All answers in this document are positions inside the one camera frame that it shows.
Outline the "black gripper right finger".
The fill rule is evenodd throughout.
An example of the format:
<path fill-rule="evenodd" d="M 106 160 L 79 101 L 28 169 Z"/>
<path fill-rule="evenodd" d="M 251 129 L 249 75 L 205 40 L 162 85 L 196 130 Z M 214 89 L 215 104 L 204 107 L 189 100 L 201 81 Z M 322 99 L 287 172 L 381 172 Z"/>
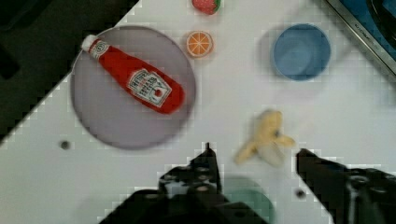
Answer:
<path fill-rule="evenodd" d="M 396 224 L 394 175 L 375 168 L 347 168 L 305 148 L 296 154 L 296 173 L 333 224 Z"/>

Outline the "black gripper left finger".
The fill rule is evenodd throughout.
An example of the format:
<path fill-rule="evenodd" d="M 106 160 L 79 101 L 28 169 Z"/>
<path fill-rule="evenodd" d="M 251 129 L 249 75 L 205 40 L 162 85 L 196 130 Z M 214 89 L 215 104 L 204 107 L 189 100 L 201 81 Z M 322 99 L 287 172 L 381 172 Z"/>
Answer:
<path fill-rule="evenodd" d="M 172 201 L 188 199 L 200 187 L 222 192 L 217 154 L 209 143 L 188 164 L 171 168 L 158 181 L 159 194 Z"/>

